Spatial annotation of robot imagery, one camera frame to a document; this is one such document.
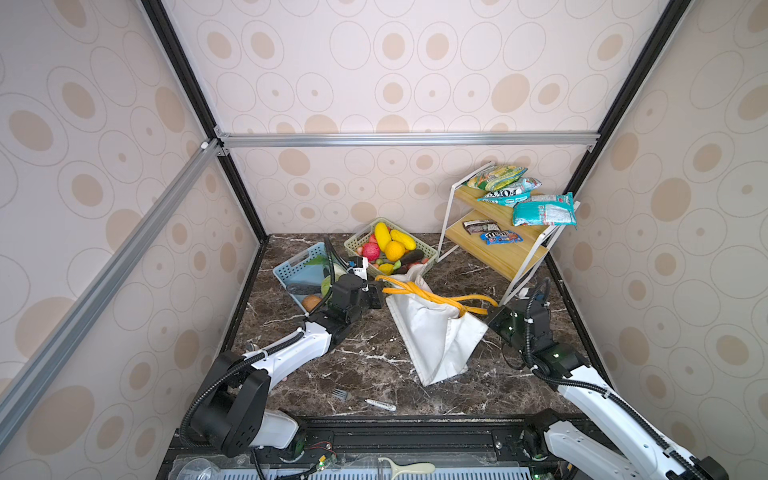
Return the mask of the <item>blue plastic vegetable basket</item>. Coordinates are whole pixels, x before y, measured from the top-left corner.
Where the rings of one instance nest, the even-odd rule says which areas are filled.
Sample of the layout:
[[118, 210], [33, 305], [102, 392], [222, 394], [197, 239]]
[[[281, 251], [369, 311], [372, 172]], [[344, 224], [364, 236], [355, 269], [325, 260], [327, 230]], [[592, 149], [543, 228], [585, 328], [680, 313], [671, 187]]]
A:
[[320, 300], [330, 289], [330, 274], [338, 280], [346, 273], [344, 264], [337, 258], [329, 259], [329, 241], [318, 242], [276, 266], [272, 273], [290, 298], [298, 305], [305, 317], [314, 308], [305, 299], [312, 296]]

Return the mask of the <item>white grocery bag yellow handles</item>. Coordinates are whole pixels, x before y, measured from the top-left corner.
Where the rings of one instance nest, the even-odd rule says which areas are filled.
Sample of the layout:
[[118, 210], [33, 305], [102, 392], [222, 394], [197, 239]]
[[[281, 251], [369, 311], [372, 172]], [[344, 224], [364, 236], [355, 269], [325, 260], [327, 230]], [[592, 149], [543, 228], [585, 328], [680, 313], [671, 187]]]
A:
[[419, 381], [429, 386], [464, 373], [498, 302], [486, 295], [434, 293], [419, 274], [378, 275], [386, 304]]

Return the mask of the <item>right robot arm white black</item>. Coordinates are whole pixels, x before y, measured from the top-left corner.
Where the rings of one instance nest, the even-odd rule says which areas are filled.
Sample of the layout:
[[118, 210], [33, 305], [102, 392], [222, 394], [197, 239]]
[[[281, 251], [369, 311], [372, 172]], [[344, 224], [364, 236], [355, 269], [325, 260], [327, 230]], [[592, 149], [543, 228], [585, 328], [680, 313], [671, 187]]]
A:
[[663, 434], [627, 403], [578, 350], [555, 340], [550, 328], [551, 282], [528, 296], [491, 308], [488, 327], [521, 356], [523, 367], [574, 404], [608, 438], [591, 438], [546, 409], [522, 429], [532, 461], [557, 458], [593, 479], [725, 479], [723, 466], [698, 458]]

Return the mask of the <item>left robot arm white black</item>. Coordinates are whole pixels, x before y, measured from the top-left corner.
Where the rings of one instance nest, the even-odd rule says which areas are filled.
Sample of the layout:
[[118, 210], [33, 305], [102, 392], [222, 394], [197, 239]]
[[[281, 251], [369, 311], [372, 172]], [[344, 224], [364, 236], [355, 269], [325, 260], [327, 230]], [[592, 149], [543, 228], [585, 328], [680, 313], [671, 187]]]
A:
[[298, 419], [267, 408], [273, 388], [305, 364], [338, 347], [356, 322], [383, 306], [383, 285], [368, 278], [368, 259], [342, 259], [324, 240], [329, 288], [295, 332], [248, 355], [232, 351], [212, 363], [182, 417], [179, 439], [187, 448], [212, 447], [235, 457], [253, 448], [290, 450]]

